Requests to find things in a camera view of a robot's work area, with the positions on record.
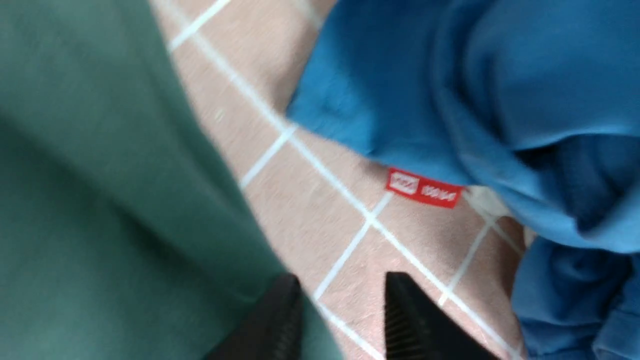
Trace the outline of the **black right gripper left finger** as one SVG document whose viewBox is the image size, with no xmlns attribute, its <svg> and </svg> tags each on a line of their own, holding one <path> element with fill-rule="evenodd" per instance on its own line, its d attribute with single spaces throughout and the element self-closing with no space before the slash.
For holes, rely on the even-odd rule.
<svg viewBox="0 0 640 360">
<path fill-rule="evenodd" d="M 302 354 L 304 301 L 292 273 L 278 276 L 254 308 L 207 360 L 299 360 Z"/>
</svg>

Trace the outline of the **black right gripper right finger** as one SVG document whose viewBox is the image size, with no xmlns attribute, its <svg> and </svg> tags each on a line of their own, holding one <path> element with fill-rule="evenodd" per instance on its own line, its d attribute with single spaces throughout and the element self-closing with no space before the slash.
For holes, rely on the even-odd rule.
<svg viewBox="0 0 640 360">
<path fill-rule="evenodd" d="M 406 272 L 385 274 L 387 360 L 496 360 Z"/>
</svg>

